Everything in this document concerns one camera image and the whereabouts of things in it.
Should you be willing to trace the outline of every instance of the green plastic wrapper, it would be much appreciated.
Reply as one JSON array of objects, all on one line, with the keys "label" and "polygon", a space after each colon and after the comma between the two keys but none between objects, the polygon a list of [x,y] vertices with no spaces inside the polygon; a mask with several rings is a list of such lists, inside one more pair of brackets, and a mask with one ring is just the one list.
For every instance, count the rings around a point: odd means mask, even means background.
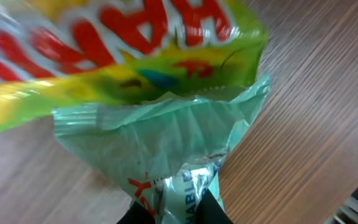
[{"label": "green plastic wrapper", "polygon": [[166,93],[138,106],[83,105],[54,111],[60,144],[118,182],[157,223],[194,223],[203,193],[221,206],[218,170],[260,113],[269,75],[250,88],[183,97]]}]

